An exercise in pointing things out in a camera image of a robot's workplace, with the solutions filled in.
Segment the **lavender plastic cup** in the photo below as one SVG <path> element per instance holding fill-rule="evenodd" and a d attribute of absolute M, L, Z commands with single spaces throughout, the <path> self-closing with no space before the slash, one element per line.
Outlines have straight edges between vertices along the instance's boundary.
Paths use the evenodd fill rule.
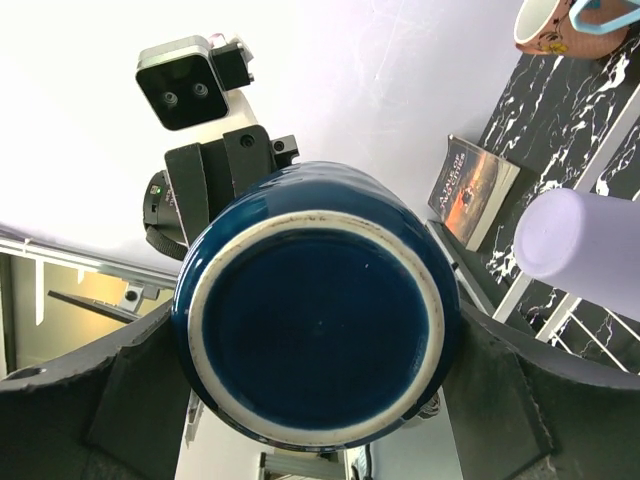
<path fill-rule="evenodd" d="M 639 320 L 639 203 L 559 188 L 537 197 L 516 227 L 529 277 Z"/>

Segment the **light blue ceramic mug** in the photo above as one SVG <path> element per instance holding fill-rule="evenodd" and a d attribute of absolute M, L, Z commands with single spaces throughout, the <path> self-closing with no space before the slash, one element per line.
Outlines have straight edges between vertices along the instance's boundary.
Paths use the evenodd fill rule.
<path fill-rule="evenodd" d="M 639 21 L 639 2 L 571 1 L 569 19 L 572 27 L 580 33 L 609 34 Z"/>

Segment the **dark blue ceramic mug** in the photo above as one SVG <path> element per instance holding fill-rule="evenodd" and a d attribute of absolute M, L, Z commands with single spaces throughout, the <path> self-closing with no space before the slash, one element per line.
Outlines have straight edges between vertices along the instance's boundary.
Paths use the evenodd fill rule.
<path fill-rule="evenodd" d="M 256 441 L 371 443 L 442 385 L 462 330 L 453 270 L 416 215 L 333 162 L 271 174 L 197 238 L 171 310 L 197 396 Z"/>

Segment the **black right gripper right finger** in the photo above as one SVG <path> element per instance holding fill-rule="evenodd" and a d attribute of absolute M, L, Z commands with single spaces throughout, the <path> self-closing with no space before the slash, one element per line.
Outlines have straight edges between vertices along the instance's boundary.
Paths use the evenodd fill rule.
<path fill-rule="evenodd" d="M 636 479 L 639 378 L 462 305 L 444 396 L 466 479 Z"/>

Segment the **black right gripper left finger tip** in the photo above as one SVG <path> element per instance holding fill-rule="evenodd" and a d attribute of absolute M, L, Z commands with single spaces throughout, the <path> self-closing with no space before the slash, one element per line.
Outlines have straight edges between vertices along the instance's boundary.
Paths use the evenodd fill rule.
<path fill-rule="evenodd" d="M 2 380 L 2 478 L 174 477 L 190 387 L 170 306 Z"/>

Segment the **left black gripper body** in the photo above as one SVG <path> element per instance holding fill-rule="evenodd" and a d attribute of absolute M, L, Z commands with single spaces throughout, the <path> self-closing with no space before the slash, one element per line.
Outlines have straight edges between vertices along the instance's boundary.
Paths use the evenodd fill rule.
<path fill-rule="evenodd" d="M 175 211 L 174 240 L 185 246 L 192 244 L 227 205 L 291 165 L 298 155 L 293 135 L 271 138 L 260 125 L 167 151 L 165 178 Z"/>

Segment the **dark Tale of Two Cities book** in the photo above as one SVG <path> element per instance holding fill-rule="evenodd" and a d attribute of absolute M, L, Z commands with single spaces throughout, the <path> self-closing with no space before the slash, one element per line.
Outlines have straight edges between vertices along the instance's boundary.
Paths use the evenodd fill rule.
<path fill-rule="evenodd" d="M 449 135 L 428 205 L 462 246 L 477 251 L 519 174 L 507 159 Z"/>

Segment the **salmon pink floral mug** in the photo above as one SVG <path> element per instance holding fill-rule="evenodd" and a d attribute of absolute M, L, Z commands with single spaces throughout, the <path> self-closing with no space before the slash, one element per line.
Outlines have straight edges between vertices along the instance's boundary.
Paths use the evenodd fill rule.
<path fill-rule="evenodd" d="M 594 34 L 577 30 L 570 17 L 575 1 L 523 1 L 515 20 L 515 46 L 531 55 L 560 55 L 576 59 L 599 59 L 620 47 L 629 33 L 624 25 L 611 32 Z"/>

